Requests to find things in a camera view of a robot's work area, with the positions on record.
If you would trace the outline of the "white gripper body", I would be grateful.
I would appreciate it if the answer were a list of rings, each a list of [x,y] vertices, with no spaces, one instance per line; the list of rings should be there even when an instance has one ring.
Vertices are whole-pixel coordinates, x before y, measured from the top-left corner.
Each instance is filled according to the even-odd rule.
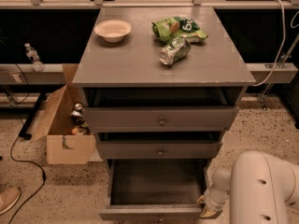
[[[230,198],[231,172],[216,170],[212,175],[212,185],[204,192],[207,213],[219,212]]]

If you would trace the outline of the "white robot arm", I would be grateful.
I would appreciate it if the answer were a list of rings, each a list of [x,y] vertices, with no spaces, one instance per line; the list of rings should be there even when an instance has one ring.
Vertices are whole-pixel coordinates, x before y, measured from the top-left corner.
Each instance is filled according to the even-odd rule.
[[[230,171],[217,170],[197,202],[200,217],[214,217],[230,202],[230,224],[289,224],[287,207],[299,209],[299,165],[260,151],[238,156]]]

